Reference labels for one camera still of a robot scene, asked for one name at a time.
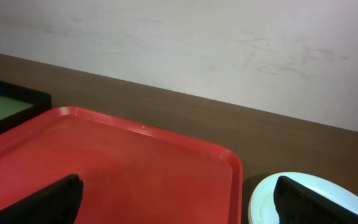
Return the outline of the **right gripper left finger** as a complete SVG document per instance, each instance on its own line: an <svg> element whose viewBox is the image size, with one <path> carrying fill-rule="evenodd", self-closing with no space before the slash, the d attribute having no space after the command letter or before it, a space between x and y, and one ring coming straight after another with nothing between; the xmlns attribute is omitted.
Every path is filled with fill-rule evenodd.
<svg viewBox="0 0 358 224"><path fill-rule="evenodd" d="M79 175L70 174L0 210L0 224L73 224L83 189Z"/></svg>

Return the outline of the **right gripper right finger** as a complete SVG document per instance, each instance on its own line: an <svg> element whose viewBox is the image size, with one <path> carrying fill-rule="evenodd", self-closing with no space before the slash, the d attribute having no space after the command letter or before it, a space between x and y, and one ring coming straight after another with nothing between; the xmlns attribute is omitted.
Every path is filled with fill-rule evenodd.
<svg viewBox="0 0 358 224"><path fill-rule="evenodd" d="M358 224L358 215L286 176L277 180L273 201L280 224Z"/></svg>

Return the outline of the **light blue plate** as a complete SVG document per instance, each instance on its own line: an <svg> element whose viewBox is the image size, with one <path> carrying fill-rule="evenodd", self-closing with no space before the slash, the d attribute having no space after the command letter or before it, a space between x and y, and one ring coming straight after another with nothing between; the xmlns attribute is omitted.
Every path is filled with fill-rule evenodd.
<svg viewBox="0 0 358 224"><path fill-rule="evenodd" d="M249 223L278 223L273 192L280 176L287 176L358 215L358 196L326 179L300 172L280 172L264 178L253 191L248 208Z"/></svg>

